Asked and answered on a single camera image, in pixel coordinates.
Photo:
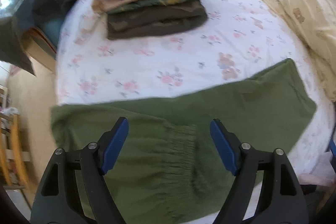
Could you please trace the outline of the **olive green pants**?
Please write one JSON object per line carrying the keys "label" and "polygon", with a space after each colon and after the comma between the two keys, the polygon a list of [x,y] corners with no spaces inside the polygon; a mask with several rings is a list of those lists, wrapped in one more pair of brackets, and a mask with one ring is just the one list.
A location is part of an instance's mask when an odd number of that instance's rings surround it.
{"label": "olive green pants", "polygon": [[107,187],[127,223],[183,223],[219,211],[233,176],[210,137],[218,118],[256,149],[291,150],[316,111],[294,61],[251,78],[177,98],[148,98],[51,111],[52,135],[67,151],[83,148],[120,117],[129,134]]}

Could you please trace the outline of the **wooden chair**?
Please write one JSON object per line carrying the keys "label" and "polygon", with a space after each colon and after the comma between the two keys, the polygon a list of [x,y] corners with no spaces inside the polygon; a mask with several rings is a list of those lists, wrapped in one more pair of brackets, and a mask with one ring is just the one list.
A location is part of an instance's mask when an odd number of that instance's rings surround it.
{"label": "wooden chair", "polygon": [[9,90],[1,86],[1,183],[8,189],[28,189],[30,154],[22,149],[20,115],[10,106]]}

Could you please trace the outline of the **white floral bed sheet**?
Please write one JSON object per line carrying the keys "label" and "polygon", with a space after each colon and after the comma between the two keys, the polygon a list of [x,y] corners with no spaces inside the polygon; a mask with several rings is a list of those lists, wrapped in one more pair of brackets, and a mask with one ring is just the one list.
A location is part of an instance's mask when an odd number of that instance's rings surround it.
{"label": "white floral bed sheet", "polygon": [[58,49],[57,106],[177,98],[253,77],[291,59],[317,108],[288,158],[312,173],[334,125],[309,49],[263,0],[201,0],[207,21],[177,34],[109,40],[107,15],[77,0]]}

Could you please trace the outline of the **camouflage folded garment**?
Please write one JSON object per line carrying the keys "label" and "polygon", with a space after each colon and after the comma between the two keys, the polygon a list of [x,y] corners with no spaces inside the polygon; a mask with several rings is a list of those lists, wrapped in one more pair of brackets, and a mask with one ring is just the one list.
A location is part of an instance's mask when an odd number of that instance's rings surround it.
{"label": "camouflage folded garment", "polygon": [[139,1],[121,5],[113,9],[110,8],[107,10],[106,13],[107,14],[118,14],[121,12],[138,10],[138,9],[145,8],[145,7],[178,5],[181,3],[186,3],[188,1],[194,1],[194,0],[139,0]]}

